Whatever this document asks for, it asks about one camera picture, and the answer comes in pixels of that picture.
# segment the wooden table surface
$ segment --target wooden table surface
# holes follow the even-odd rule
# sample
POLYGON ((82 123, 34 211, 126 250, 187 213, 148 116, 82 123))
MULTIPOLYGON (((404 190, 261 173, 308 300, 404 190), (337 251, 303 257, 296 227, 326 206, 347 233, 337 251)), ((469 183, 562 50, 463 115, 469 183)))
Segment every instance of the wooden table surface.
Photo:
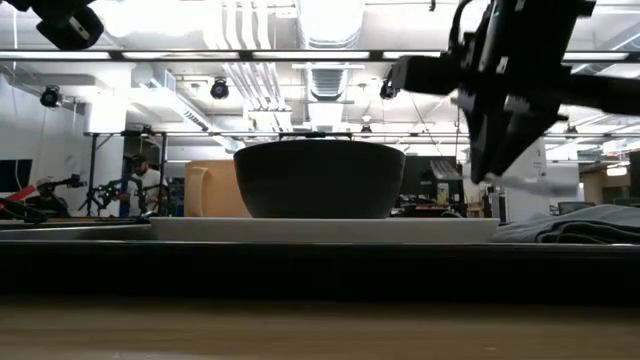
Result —
POLYGON ((640 311, 0 300, 0 359, 640 359, 640 311))

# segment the white plate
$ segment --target white plate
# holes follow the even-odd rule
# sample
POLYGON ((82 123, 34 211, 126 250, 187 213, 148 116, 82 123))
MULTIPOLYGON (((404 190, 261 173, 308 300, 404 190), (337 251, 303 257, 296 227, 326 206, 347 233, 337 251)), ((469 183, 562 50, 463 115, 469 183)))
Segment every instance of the white plate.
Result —
POLYGON ((162 241, 338 244, 470 244, 488 242, 498 219, 151 218, 162 241))

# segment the person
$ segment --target person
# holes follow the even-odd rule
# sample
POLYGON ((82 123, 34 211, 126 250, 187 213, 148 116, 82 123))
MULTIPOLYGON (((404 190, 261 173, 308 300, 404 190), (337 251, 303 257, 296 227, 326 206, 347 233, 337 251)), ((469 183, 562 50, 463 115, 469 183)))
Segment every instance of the person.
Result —
POLYGON ((26 199, 25 203, 28 206, 44 211, 49 217, 71 217, 67 201, 55 194, 55 187, 52 186, 51 179, 38 180, 36 189, 39 195, 26 199))
MULTIPOLYGON (((161 200, 159 195, 165 197, 167 180, 162 179, 163 186, 160 186, 160 172, 149 167, 149 162, 144 155, 135 155, 132 160, 133 175, 131 177, 142 182, 142 188, 146 193, 145 206, 147 211, 155 212, 158 210, 158 202, 161 200)), ((129 203, 130 216, 141 215, 137 190, 135 182, 130 181, 127 185, 127 193, 119 196, 120 201, 129 203)))

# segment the black bowl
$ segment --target black bowl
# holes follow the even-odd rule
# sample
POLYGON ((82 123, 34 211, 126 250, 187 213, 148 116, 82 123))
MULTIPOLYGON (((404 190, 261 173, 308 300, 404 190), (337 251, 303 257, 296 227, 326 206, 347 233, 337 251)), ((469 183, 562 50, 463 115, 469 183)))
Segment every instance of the black bowl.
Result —
POLYGON ((405 156, 359 141, 291 140, 250 146, 233 159, 253 217, 382 219, 398 197, 405 156))

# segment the gray cloth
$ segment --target gray cloth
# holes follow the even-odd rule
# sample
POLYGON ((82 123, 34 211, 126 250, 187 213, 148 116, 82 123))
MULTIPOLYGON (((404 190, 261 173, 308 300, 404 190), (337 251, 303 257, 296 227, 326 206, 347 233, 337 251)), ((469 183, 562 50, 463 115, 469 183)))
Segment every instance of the gray cloth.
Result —
POLYGON ((600 205, 501 226, 492 242, 640 245, 640 209, 600 205))

